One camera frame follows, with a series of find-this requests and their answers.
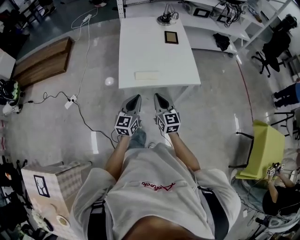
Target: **person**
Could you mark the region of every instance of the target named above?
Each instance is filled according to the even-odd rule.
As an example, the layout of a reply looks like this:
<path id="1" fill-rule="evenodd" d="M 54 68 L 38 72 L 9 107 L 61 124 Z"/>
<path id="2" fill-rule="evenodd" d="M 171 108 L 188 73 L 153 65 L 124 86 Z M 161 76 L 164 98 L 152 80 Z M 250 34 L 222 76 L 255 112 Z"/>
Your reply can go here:
<path id="1" fill-rule="evenodd" d="M 300 207 L 300 184 L 294 184 L 282 172 L 276 175 L 282 180 L 285 187 L 274 186 L 274 178 L 269 176 L 269 190 L 262 200 L 263 211 L 272 216 L 296 213 Z"/>
<path id="2" fill-rule="evenodd" d="M 280 99 L 273 103 L 276 109 L 291 104 L 300 102 L 300 77 L 297 78 L 296 83 L 288 86 L 287 88 L 272 94 L 272 98 Z"/>
<path id="3" fill-rule="evenodd" d="M 53 0 L 38 0 L 38 2 L 45 10 L 43 13 L 43 17 L 52 14 L 56 9 Z"/>
<path id="4" fill-rule="evenodd" d="M 222 171 L 200 168 L 177 133 L 169 137 L 173 148 L 145 148 L 138 128 L 121 137 L 105 169 L 90 171 L 70 215 L 80 239 L 224 239 L 240 212 L 237 193 Z"/>

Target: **shoe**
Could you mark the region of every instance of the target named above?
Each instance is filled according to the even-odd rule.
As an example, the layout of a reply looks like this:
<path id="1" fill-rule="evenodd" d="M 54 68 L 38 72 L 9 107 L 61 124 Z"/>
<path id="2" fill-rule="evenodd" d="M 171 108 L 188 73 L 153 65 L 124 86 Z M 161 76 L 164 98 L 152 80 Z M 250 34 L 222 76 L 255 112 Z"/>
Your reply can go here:
<path id="1" fill-rule="evenodd" d="M 56 10 L 56 7 L 52 7 L 52 8 L 50 9 L 49 15 L 52 14 L 55 10 Z"/>
<path id="2" fill-rule="evenodd" d="M 102 7 L 105 7 L 106 5 L 107 5 L 106 2 L 101 2 L 100 4 L 95 4 L 95 7 L 102 8 Z"/>
<path id="3" fill-rule="evenodd" d="M 279 109 L 279 107 L 277 107 L 275 103 L 273 103 L 273 106 L 275 109 L 277 109 L 277 110 Z"/>
<path id="4" fill-rule="evenodd" d="M 156 144 L 154 142 L 150 142 L 147 148 L 154 148 Z"/>
<path id="5" fill-rule="evenodd" d="M 46 10 L 44 11 L 44 13 L 43 13 L 42 17 L 46 17 L 48 14 L 49 14 L 49 10 L 48 10 L 48 9 L 46 9 Z"/>

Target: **lamp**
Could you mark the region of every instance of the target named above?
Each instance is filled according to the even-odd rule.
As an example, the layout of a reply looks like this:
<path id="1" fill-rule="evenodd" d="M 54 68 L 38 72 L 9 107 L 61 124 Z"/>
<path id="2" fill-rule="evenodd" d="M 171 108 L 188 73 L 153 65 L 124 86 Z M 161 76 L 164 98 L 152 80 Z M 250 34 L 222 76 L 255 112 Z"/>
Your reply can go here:
<path id="1" fill-rule="evenodd" d="M 179 13 L 175 11 L 175 8 L 171 4 L 165 5 L 164 14 L 157 18 L 157 23 L 162 26 L 169 26 L 171 22 L 176 22 L 179 18 Z"/>

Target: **black chair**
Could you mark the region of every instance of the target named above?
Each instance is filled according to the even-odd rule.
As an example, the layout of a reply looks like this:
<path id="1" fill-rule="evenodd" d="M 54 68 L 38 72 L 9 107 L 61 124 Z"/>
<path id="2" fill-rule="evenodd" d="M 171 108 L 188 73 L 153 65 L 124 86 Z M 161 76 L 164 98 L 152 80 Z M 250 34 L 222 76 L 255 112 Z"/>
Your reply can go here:
<path id="1" fill-rule="evenodd" d="M 252 56 L 252 58 L 257 59 L 262 63 L 260 74 L 263 74 L 263 70 L 266 67 L 269 73 L 268 77 L 271 76 L 268 65 L 270 65 L 271 68 L 273 68 L 277 72 L 280 71 L 280 65 L 284 65 L 285 67 L 285 63 L 283 61 L 279 63 L 277 58 L 281 53 L 283 53 L 283 51 L 288 49 L 290 42 L 291 38 L 286 32 L 275 32 L 271 41 L 263 45 L 262 52 L 264 53 L 265 59 L 263 58 L 261 52 L 256 52 L 256 54 L 259 55 L 259 58 L 256 56 Z"/>

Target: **gray concrete floor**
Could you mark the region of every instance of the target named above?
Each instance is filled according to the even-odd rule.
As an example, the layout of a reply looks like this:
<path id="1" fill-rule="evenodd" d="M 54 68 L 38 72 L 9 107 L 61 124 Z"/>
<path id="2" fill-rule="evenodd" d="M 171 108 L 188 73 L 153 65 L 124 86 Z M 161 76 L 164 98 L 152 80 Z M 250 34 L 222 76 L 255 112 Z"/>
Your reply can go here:
<path id="1" fill-rule="evenodd" d="M 39 17 L 41 23 L 36 20 L 32 23 L 32 28 L 26 28 L 26 34 L 30 34 L 29 38 L 25 42 L 21 51 L 18 54 L 17 59 L 20 59 L 36 47 L 66 33 L 71 30 L 72 22 L 81 14 L 94 9 L 94 5 L 89 3 L 89 0 L 62 0 L 66 4 L 61 4 L 60 0 L 53 0 L 56 10 L 53 14 L 42 18 Z M 90 23 L 98 23 L 111 19 L 119 18 L 118 11 L 113 11 L 112 8 L 116 7 L 115 0 L 108 0 L 107 5 L 98 9 L 98 14 L 90 20 Z M 74 23 L 74 26 L 80 26 L 83 16 Z"/>
<path id="2" fill-rule="evenodd" d="M 93 129 L 103 130 L 107 135 L 113 130 L 114 119 L 123 100 L 133 94 L 141 94 L 141 120 L 147 133 L 148 142 L 164 142 L 158 127 L 153 121 L 155 114 L 153 95 L 166 93 L 166 89 L 118 89 L 120 22 L 112 20 L 90 26 L 90 52 L 78 104 L 82 114 Z M 79 30 L 64 34 L 73 39 Z M 230 176 L 229 164 L 246 162 L 247 142 L 236 135 L 240 130 L 252 134 L 252 117 L 246 93 L 247 86 L 252 106 L 253 119 L 272 123 L 275 109 L 271 94 L 292 84 L 286 69 L 280 73 L 272 71 L 271 78 L 259 74 L 259 63 L 251 60 L 255 48 L 262 43 L 257 41 L 245 51 L 241 58 L 241 72 L 235 58 L 222 52 L 193 50 L 198 67 L 201 87 L 195 87 L 189 97 L 177 105 L 182 125 L 180 136 L 199 160 L 201 168 L 218 168 Z M 81 39 L 74 43 L 66 73 L 34 84 L 26 90 L 25 101 L 43 100 L 43 93 L 56 95 L 64 91 L 68 96 L 76 94 L 85 67 L 87 50 L 87 27 L 82 30 Z M 112 76 L 116 82 L 106 86 L 104 81 Z M 175 93 L 178 88 L 168 89 Z M 42 104 L 27 104 L 21 114 L 11 114 L 6 133 L 7 153 L 13 161 L 28 159 L 49 165 L 59 161 L 92 160 L 103 166 L 113 148 L 107 138 L 100 133 L 97 137 L 97 151 L 93 147 L 93 133 L 84 125 L 76 105 L 68 110 L 66 98 L 59 95 Z M 279 111 L 289 111 L 297 105 L 283 107 Z M 283 127 L 279 131 L 286 134 Z M 297 147 L 298 143 L 286 138 L 286 147 Z M 254 211 L 248 217 L 240 216 L 227 236 L 227 240 L 245 239 L 258 224 L 249 223 Z"/>

